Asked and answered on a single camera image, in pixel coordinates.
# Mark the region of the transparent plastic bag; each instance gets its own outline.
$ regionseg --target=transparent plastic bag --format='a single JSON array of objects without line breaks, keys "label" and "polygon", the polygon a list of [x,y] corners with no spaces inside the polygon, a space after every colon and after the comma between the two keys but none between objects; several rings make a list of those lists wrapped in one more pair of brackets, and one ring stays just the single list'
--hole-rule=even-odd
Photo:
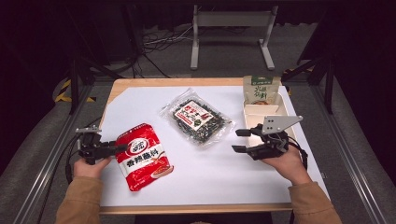
[{"label": "transparent plastic bag", "polygon": [[234,121],[199,97],[192,88],[164,107],[160,115],[199,147],[209,147],[220,141],[235,125]]}]

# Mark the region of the brown sleeve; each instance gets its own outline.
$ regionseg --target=brown sleeve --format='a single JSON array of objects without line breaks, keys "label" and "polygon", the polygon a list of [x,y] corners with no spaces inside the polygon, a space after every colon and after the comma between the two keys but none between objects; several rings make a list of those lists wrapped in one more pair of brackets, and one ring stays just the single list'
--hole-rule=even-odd
[{"label": "brown sleeve", "polygon": [[56,213],[56,223],[100,223],[103,183],[100,179],[75,177]]},{"label": "brown sleeve", "polygon": [[342,223],[327,195],[317,182],[289,188],[297,223]]}]

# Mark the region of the person's right hand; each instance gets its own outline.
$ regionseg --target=person's right hand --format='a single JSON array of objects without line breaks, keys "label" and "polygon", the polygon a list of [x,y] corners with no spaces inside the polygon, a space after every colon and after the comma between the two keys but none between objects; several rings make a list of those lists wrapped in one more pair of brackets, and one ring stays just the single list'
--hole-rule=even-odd
[{"label": "person's right hand", "polygon": [[277,158],[263,159],[263,162],[273,166],[292,185],[312,182],[301,161],[299,150],[289,145],[289,150]]},{"label": "person's right hand", "polygon": [[86,176],[92,178],[100,178],[100,175],[105,167],[111,162],[111,157],[99,161],[95,165],[89,165],[85,159],[80,158],[74,163],[74,177]]}]

